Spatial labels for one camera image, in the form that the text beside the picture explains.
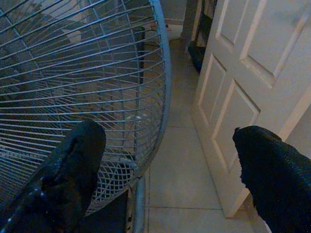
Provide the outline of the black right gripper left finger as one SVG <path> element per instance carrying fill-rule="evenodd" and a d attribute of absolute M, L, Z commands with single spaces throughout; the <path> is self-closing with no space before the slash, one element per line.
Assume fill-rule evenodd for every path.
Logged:
<path fill-rule="evenodd" d="M 96 190 L 106 145 L 92 119 L 77 124 L 0 215 L 2 233 L 74 233 Z"/>

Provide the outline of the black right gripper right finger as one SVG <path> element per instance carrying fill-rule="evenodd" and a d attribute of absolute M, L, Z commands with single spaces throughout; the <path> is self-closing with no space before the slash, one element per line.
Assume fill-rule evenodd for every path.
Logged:
<path fill-rule="evenodd" d="M 273 233 L 311 231 L 311 160 L 274 132 L 256 125 L 232 137 L 241 180 Z"/>

